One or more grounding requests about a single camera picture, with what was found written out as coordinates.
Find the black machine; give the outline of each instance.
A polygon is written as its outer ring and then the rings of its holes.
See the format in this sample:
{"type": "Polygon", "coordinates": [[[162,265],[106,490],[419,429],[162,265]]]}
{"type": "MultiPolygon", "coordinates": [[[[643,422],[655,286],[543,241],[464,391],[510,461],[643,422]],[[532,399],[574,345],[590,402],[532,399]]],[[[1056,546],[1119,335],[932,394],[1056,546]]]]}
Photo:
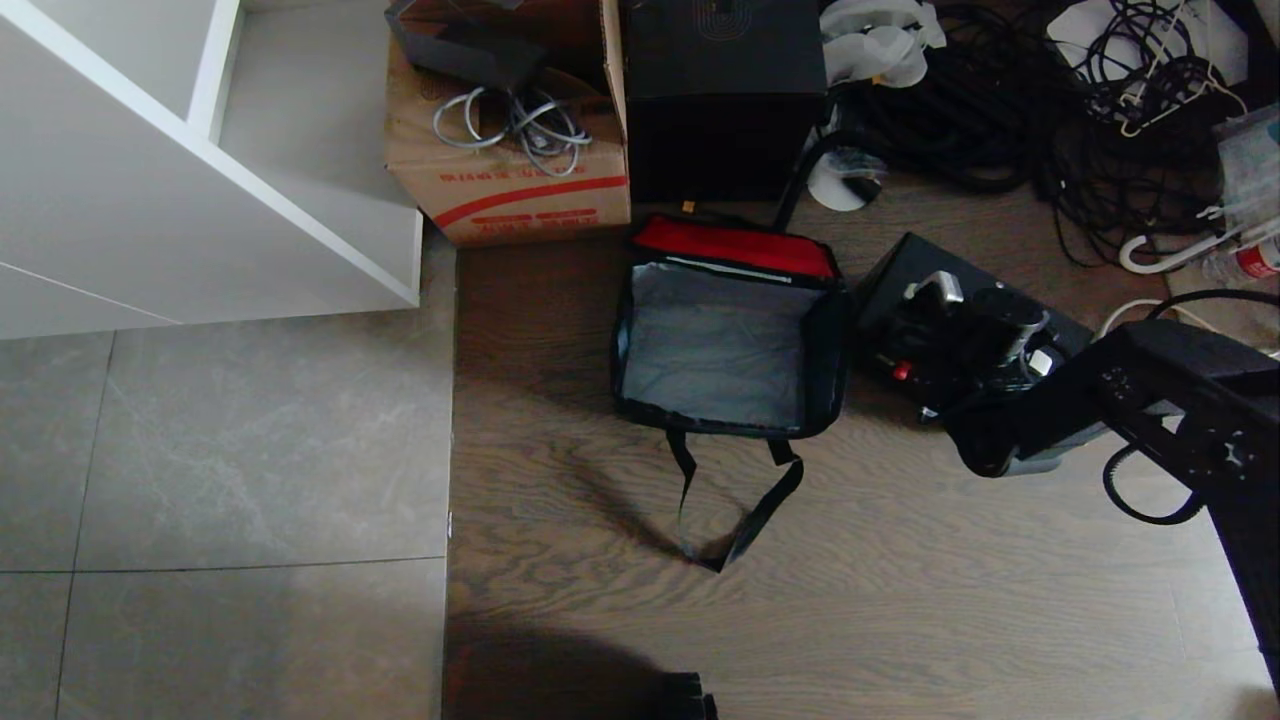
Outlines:
{"type": "Polygon", "coordinates": [[[855,301],[860,365],[941,423],[974,473],[1047,471],[1111,429],[1129,447],[1103,487],[1125,514],[1171,525],[1208,510],[1280,692],[1280,363],[1160,319],[1091,343],[1069,318],[911,234],[855,301]],[[1170,416],[1181,418],[1174,430],[1170,416]],[[1124,502],[1114,473],[1133,452],[1190,491],[1180,510],[1152,518],[1124,502]]]}
{"type": "Polygon", "coordinates": [[[625,19],[632,199],[777,200],[827,92],[817,3],[645,0],[625,19]]]}

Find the floor tile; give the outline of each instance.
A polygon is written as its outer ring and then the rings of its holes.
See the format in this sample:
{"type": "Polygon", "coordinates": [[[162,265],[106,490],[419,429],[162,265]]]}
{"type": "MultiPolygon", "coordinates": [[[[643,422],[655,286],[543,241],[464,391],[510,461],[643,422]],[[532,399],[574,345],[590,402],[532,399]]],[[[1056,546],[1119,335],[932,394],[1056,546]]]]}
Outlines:
{"type": "Polygon", "coordinates": [[[79,575],[60,720],[438,716],[444,560],[79,575]]]}
{"type": "Polygon", "coordinates": [[[70,575],[0,575],[0,717],[54,720],[70,575]]]}
{"type": "Polygon", "coordinates": [[[443,556],[452,259],[419,310],[120,332],[78,569],[443,556]]]}
{"type": "Polygon", "coordinates": [[[111,333],[0,342],[0,570],[70,570],[111,333]]]}

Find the bag handle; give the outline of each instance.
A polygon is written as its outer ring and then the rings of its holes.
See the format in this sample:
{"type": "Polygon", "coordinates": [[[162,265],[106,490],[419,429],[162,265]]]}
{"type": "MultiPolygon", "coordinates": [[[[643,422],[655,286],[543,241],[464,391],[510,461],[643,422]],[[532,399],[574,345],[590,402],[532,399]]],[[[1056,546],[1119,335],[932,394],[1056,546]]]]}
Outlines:
{"type": "Polygon", "coordinates": [[[746,548],[751,547],[751,543],[755,542],[756,536],[764,529],[773,512],[782,505],[782,501],[800,487],[800,479],[804,478],[804,460],[791,451],[791,443],[785,439],[771,439],[769,452],[773,455],[773,464],[778,466],[790,465],[787,471],[783,473],[782,479],[769,492],[764,493],[760,502],[742,518],[742,521],[739,523],[737,529],[733,532],[733,541],[730,543],[728,550],[716,556],[701,556],[685,541],[685,498],[689,497],[689,487],[694,483],[698,461],[689,452],[685,430],[667,430],[667,445],[671,446],[671,454],[676,457],[676,464],[680,465],[680,470],[685,474],[685,488],[680,492],[680,510],[676,514],[680,551],[685,553],[685,557],[716,573],[722,571],[726,565],[741,557],[746,552],[746,548]]]}

